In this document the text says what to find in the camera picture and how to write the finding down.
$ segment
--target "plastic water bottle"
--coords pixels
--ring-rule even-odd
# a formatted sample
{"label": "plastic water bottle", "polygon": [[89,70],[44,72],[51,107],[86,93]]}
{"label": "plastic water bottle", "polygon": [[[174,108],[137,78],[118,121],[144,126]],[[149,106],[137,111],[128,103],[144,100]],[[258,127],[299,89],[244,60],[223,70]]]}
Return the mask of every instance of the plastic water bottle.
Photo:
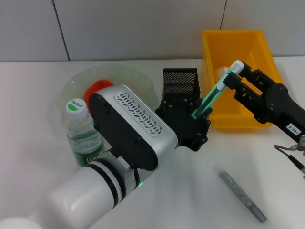
{"label": "plastic water bottle", "polygon": [[67,137],[77,163],[85,166],[104,152],[101,134],[94,129],[93,119],[82,99],[72,99],[66,105]]}

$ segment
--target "white tabletop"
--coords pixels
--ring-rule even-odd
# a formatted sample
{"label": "white tabletop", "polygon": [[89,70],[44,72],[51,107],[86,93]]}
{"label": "white tabletop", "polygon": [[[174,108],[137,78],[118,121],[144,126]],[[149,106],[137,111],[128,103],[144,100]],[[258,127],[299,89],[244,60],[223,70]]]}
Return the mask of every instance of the white tabletop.
{"label": "white tabletop", "polygon": [[[274,58],[291,97],[305,108],[305,57]],[[0,63],[0,219],[29,215],[77,169],[60,126],[59,92],[78,72],[110,62]],[[163,68],[201,60],[114,61],[150,76],[159,98]],[[180,147],[92,229],[305,228],[305,181],[274,144],[294,143],[276,126],[253,133],[210,129],[200,151]],[[305,164],[301,152],[292,153]],[[225,169],[267,216],[260,223],[218,177]]]}

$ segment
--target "red object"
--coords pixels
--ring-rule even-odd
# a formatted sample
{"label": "red object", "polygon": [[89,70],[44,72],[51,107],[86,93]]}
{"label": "red object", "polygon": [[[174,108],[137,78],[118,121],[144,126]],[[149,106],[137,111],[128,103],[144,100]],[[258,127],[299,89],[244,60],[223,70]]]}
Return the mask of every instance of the red object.
{"label": "red object", "polygon": [[94,84],[92,84],[91,87],[89,87],[86,90],[85,95],[84,95],[84,101],[87,104],[87,108],[88,108],[88,111],[89,111],[90,114],[91,114],[91,111],[90,111],[90,108],[89,108],[89,97],[90,97],[90,95],[99,91],[99,90],[101,90],[101,89],[103,89],[103,88],[111,87],[111,86],[113,86],[113,83],[111,83],[108,80],[98,80]]}

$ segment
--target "white wall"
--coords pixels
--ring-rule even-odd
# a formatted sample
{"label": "white wall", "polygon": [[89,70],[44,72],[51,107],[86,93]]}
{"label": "white wall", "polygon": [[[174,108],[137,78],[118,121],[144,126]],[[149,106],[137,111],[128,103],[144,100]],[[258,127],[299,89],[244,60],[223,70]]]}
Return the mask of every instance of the white wall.
{"label": "white wall", "polygon": [[200,58],[225,0],[55,0],[71,60]]}
{"label": "white wall", "polygon": [[0,0],[0,62],[67,59],[51,0]]}
{"label": "white wall", "polygon": [[273,55],[305,55],[305,0],[227,0],[222,29],[261,29]]}

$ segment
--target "bottle label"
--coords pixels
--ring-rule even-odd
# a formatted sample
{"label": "bottle label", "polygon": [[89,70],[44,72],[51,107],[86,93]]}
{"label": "bottle label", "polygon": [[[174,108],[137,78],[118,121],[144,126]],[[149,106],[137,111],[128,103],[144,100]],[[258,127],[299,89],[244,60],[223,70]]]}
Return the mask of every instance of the bottle label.
{"label": "bottle label", "polygon": [[81,167],[84,167],[94,159],[98,158],[104,151],[105,151],[104,143],[102,143],[96,150],[94,150],[91,153],[82,154],[74,150],[73,153],[75,155],[77,164],[79,164]]}

